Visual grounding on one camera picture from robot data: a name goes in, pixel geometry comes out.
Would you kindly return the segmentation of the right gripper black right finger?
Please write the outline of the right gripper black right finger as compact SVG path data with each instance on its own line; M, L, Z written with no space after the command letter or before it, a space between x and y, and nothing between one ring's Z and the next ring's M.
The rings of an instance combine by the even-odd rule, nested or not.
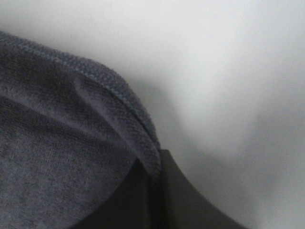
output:
M164 150L164 199L171 229L244 229L212 205L187 180L169 150Z

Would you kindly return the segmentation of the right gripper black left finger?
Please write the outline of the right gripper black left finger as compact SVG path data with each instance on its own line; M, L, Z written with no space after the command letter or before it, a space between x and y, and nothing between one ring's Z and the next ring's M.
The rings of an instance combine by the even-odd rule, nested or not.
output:
M153 229L148 178L138 160L115 190L74 229Z

